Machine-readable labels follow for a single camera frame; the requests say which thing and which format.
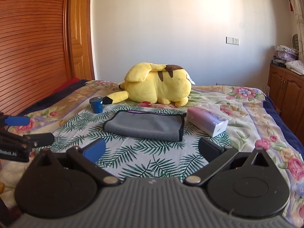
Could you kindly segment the wooden louvered wardrobe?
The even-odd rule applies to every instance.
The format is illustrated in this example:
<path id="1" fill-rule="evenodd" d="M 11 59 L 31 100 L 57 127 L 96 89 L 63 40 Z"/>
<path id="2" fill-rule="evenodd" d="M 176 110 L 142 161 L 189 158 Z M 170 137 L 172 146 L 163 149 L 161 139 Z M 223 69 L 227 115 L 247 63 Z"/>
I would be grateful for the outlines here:
<path id="1" fill-rule="evenodd" d="M 72 78 L 68 0 L 1 0 L 1 111 L 15 115 Z"/>

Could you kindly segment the purple tissue pack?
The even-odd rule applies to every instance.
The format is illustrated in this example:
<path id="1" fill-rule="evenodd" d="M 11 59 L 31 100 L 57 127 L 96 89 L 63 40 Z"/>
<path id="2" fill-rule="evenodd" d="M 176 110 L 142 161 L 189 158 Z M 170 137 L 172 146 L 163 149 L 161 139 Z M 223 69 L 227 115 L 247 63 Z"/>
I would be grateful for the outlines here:
<path id="1" fill-rule="evenodd" d="M 210 137 L 215 137 L 226 131 L 230 118 L 212 109 L 193 107 L 187 109 L 187 121 Z"/>

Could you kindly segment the small blue jar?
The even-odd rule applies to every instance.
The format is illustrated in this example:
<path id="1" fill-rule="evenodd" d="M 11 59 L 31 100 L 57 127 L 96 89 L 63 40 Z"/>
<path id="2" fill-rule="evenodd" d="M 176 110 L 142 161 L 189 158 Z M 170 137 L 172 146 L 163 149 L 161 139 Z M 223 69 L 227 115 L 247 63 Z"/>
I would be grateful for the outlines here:
<path id="1" fill-rule="evenodd" d="M 99 114 L 103 111 L 103 98 L 93 97 L 89 100 L 90 106 L 95 114 Z"/>

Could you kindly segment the palm leaf patterned cloth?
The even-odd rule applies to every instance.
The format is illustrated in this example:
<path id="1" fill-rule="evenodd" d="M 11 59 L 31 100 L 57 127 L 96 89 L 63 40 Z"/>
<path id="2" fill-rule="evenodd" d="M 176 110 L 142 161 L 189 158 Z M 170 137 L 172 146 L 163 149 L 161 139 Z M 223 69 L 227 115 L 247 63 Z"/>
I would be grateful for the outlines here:
<path id="1" fill-rule="evenodd" d="M 137 139 L 105 132 L 104 122 L 121 110 L 185 114 L 185 110 L 180 109 L 129 105 L 108 105 L 101 114 L 94 114 L 87 107 L 54 132 L 55 141 L 51 151 L 63 153 L 72 146 L 85 147 L 101 137 L 106 142 L 106 151 L 96 164 L 118 178 L 178 177 L 183 180 L 208 163 L 198 152 L 198 142 L 202 137 L 220 147 L 230 144 L 227 132 L 210 137 L 188 121 L 185 122 L 181 142 Z"/>

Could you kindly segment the floral curtain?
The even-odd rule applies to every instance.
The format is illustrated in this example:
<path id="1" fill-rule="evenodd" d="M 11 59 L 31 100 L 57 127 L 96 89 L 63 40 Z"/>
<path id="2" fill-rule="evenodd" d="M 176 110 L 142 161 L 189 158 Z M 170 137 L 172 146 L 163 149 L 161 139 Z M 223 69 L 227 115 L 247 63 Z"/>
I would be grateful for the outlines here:
<path id="1" fill-rule="evenodd" d="M 299 60 L 303 61 L 303 0 L 290 0 L 296 19 L 298 43 L 299 43 Z"/>

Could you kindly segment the purple and grey towel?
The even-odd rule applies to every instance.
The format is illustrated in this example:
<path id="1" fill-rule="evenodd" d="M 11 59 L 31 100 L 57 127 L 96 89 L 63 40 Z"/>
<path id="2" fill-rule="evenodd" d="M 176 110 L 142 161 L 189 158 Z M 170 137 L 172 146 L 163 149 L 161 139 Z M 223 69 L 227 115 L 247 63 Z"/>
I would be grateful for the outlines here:
<path id="1" fill-rule="evenodd" d="M 104 123 L 103 130 L 139 139 L 180 142 L 184 123 L 183 114 L 119 111 Z"/>

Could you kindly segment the wooden door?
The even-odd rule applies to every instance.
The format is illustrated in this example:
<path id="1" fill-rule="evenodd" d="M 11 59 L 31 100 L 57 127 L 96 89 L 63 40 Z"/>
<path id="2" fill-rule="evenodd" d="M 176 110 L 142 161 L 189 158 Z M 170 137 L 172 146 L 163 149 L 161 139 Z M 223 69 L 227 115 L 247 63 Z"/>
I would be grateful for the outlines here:
<path id="1" fill-rule="evenodd" d="M 94 80 L 90 1 L 69 0 L 69 37 L 73 76 Z"/>

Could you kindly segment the brown wooden cabinet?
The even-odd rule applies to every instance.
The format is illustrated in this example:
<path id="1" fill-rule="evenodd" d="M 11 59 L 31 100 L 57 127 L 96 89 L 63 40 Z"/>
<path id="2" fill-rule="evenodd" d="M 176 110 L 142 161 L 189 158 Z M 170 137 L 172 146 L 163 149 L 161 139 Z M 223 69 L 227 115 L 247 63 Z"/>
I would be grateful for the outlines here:
<path id="1" fill-rule="evenodd" d="M 267 84 L 281 119 L 294 134 L 298 133 L 303 121 L 303 76 L 271 64 Z"/>

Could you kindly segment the stack of folded linens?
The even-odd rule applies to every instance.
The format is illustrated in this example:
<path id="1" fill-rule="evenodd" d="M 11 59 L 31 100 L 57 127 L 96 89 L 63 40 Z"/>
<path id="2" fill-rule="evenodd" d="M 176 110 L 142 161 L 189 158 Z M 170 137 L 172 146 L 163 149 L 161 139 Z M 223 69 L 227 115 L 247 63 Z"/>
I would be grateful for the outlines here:
<path id="1" fill-rule="evenodd" d="M 284 45 L 274 47 L 272 64 L 287 68 L 292 72 L 303 76 L 303 61 L 299 60 L 299 53 L 296 49 Z"/>

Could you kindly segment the white wall switch socket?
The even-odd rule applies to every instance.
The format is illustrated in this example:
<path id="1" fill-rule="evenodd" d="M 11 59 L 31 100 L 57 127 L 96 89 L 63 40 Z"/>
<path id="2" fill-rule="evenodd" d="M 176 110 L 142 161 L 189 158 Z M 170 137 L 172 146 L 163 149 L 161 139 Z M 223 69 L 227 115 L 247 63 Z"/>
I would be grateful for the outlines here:
<path id="1" fill-rule="evenodd" d="M 234 37 L 226 37 L 226 44 L 232 44 L 232 45 L 239 45 L 240 40 L 239 38 L 234 38 Z"/>

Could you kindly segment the yellow Pikachu plush toy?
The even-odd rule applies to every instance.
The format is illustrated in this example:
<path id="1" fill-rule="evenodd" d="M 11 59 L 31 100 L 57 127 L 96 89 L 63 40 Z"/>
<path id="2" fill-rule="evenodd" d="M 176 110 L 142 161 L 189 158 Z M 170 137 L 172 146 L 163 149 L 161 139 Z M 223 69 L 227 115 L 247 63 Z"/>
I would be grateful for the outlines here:
<path id="1" fill-rule="evenodd" d="M 134 65 L 119 85 L 121 91 L 103 98 L 103 104 L 117 104 L 130 99 L 151 104 L 174 103 L 183 107 L 188 103 L 194 81 L 179 65 L 142 62 Z"/>

